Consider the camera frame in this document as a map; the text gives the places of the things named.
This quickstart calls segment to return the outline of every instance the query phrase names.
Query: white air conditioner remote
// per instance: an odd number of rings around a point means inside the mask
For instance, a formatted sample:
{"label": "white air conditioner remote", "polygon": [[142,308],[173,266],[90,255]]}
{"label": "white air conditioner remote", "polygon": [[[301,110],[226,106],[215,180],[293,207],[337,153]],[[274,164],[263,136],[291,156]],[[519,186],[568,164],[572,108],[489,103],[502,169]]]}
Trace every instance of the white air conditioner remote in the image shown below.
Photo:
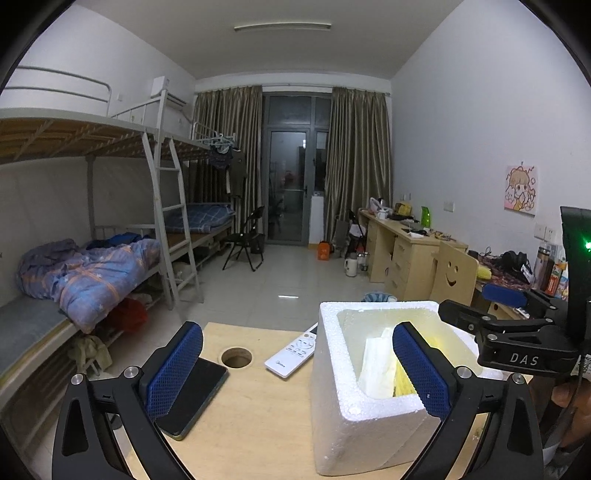
{"label": "white air conditioner remote", "polygon": [[315,323],[283,350],[280,350],[267,360],[265,366],[281,378],[289,377],[314,355],[317,328],[318,324]]}

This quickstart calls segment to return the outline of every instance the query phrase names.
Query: white foam box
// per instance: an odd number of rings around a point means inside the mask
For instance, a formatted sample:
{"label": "white foam box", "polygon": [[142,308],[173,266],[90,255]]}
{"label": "white foam box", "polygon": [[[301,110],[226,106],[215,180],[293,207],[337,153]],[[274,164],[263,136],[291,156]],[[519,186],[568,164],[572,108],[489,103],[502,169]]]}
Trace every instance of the white foam box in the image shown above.
{"label": "white foam box", "polygon": [[443,323],[432,301],[328,302],[320,321],[310,384],[314,461],[321,475],[350,475],[414,461],[439,425],[417,394],[377,400],[357,384],[365,339],[385,327],[411,322],[456,367],[480,377],[502,372],[478,365],[474,337]]}

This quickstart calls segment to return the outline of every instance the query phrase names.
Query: anime girl poster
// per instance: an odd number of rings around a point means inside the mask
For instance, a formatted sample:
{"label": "anime girl poster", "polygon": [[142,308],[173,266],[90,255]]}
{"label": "anime girl poster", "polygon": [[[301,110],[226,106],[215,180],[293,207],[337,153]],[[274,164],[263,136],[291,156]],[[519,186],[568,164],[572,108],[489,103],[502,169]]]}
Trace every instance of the anime girl poster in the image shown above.
{"label": "anime girl poster", "polygon": [[505,208],[535,215],[538,208],[538,169],[509,166],[505,178]]}

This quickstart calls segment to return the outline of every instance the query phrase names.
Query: human hand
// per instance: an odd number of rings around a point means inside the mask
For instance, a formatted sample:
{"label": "human hand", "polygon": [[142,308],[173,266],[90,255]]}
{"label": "human hand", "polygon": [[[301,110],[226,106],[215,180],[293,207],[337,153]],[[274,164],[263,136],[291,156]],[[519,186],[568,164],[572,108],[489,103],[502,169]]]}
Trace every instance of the human hand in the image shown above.
{"label": "human hand", "polygon": [[[576,386],[577,379],[573,378],[568,383],[554,387],[554,390],[552,390],[552,401],[559,407],[566,408],[569,405]],[[588,380],[583,379],[577,396],[574,399],[574,407],[576,410],[574,412],[573,422],[562,438],[561,447],[571,445],[591,434],[591,383]]]}

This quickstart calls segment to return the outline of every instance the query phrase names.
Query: upper bunk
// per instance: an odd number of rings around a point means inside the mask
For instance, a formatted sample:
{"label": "upper bunk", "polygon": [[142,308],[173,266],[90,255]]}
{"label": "upper bunk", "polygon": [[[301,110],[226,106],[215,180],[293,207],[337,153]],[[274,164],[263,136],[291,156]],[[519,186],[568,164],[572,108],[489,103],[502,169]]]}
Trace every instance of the upper bunk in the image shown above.
{"label": "upper bunk", "polygon": [[[36,90],[83,97],[106,104],[105,116],[92,113],[73,112],[49,108],[0,108],[0,165],[18,161],[57,157],[118,157],[145,158],[143,135],[147,134],[150,147],[154,150],[156,141],[172,139],[183,161],[197,160],[203,150],[212,147],[223,149],[233,144],[233,136],[218,134],[213,129],[193,122],[191,136],[173,134],[163,130],[166,107],[181,110],[185,103],[167,90],[160,95],[138,103],[114,115],[108,116],[111,104],[111,87],[100,80],[84,77],[61,70],[44,67],[20,66],[21,70],[37,70],[82,79],[103,86],[104,95],[88,95],[76,90],[55,89],[44,86],[8,85],[6,90]],[[146,109],[158,105],[156,126],[144,125]],[[132,112],[139,112],[141,123],[127,121],[134,118]],[[171,160],[168,149],[162,149],[161,160]]]}

